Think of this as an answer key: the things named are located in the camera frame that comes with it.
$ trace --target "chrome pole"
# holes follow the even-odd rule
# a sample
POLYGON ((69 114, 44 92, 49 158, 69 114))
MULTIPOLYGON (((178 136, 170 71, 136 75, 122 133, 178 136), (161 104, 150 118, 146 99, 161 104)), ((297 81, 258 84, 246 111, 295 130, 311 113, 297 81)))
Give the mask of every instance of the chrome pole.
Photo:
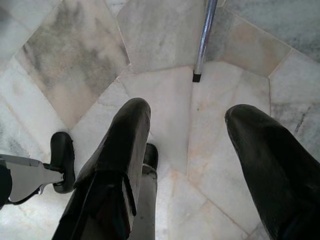
POLYGON ((214 15, 217 7, 218 0, 207 0, 207 6, 205 11, 204 25, 201 34, 200 45, 198 53, 196 55, 196 62, 193 70, 193 79, 195 83, 200 82, 202 68, 205 60, 206 48, 209 42, 211 26, 214 21, 214 15))

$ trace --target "metal bar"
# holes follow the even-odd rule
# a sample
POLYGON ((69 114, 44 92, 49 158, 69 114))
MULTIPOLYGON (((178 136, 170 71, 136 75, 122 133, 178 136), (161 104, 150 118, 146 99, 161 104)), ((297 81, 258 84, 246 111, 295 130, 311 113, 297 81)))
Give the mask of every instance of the metal bar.
POLYGON ((218 0, 207 0, 205 11, 204 25, 201 34, 200 45, 196 55, 196 62, 193 70, 193 82, 200 82, 202 68, 205 60, 206 48, 209 42, 211 26, 214 21, 214 15, 217 7, 218 0))

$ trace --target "marble floor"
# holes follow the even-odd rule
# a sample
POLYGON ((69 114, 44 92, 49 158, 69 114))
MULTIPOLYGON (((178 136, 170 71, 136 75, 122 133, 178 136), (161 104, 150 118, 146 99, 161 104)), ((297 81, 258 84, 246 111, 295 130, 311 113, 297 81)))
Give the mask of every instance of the marble floor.
MULTIPOLYGON (((320 5, 219 0, 192 83, 205 4, 0 1, 0 153, 48 163, 51 136, 66 131, 78 175, 119 108, 141 97, 159 151, 156 240, 268 240, 224 115, 254 105, 320 161, 320 5)), ((48 186, 4 206, 0 238, 51 239, 70 196, 48 186)))

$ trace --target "metal pole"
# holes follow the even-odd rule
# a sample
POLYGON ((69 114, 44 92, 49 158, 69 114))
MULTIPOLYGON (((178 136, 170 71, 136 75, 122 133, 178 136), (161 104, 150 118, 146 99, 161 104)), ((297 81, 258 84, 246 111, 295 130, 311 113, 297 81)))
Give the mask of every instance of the metal pole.
POLYGON ((204 25, 201 34, 200 45, 196 55, 196 62, 193 70, 193 79, 195 83, 200 82, 202 68, 205 60, 206 48, 209 42, 211 26, 214 21, 214 15, 218 0, 207 0, 204 25))

